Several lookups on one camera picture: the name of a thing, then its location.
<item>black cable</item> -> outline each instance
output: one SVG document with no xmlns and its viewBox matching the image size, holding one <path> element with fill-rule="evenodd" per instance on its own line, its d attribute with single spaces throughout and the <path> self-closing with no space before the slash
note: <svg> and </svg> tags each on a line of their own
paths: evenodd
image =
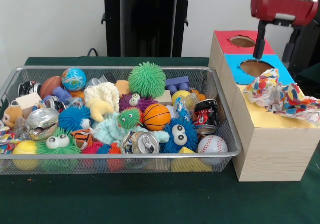
<svg viewBox="0 0 320 224">
<path fill-rule="evenodd" d="M 94 48 L 91 48 L 91 49 L 90 49 L 90 51 L 88 52 L 87 57 L 90 57 L 90 55 L 91 55 L 92 51 L 94 51 L 94 53 L 95 53 L 95 56 L 96 56 L 96 57 L 98 57 L 98 56 L 99 56 L 99 55 L 98 55 L 97 50 L 96 50 L 96 49 L 94 49 Z"/>
</svg>

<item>brown ball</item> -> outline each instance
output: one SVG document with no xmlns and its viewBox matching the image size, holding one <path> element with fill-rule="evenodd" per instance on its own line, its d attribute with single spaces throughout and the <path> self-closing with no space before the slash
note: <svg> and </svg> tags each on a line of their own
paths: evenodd
<svg viewBox="0 0 320 224">
<path fill-rule="evenodd" d="M 62 85 L 62 78 L 60 76 L 53 76 L 49 78 L 43 83 L 40 89 L 40 97 L 44 99 L 46 96 L 52 95 L 54 89 L 57 87 L 64 88 Z"/>
</svg>

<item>white wall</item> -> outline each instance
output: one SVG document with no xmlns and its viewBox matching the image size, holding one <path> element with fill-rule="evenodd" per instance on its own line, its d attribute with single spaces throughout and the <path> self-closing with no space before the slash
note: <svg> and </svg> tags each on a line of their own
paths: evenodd
<svg viewBox="0 0 320 224">
<path fill-rule="evenodd" d="M 183 57 L 209 57 L 213 30 L 256 30 L 251 0 L 189 0 Z M 0 0 L 0 85 L 28 57 L 79 57 L 94 47 L 107 54 L 104 0 Z M 268 27 L 279 56 L 290 28 Z"/>
</svg>

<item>baseball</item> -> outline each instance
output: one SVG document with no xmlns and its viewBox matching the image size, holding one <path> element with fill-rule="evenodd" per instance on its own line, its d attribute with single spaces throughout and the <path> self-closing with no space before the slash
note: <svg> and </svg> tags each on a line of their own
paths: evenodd
<svg viewBox="0 0 320 224">
<path fill-rule="evenodd" d="M 228 146 L 226 142 L 219 136 L 208 135 L 203 138 L 198 146 L 198 153 L 227 153 Z M 208 165 L 219 165 L 223 158 L 202 158 L 202 161 Z"/>
</svg>

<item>yellow ball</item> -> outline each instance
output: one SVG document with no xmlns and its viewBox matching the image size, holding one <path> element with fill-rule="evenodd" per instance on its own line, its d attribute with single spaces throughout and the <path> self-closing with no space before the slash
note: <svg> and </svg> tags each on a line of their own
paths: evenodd
<svg viewBox="0 0 320 224">
<path fill-rule="evenodd" d="M 36 142 L 25 140 L 20 142 L 13 150 L 13 155 L 35 155 Z M 13 160 L 14 165 L 22 171 L 32 171 L 39 166 L 39 160 Z"/>
<path fill-rule="evenodd" d="M 176 99 L 180 96 L 186 98 L 189 96 L 191 93 L 186 91 L 186 90 L 178 90 L 175 94 L 172 96 L 172 106 L 175 106 Z"/>
</svg>

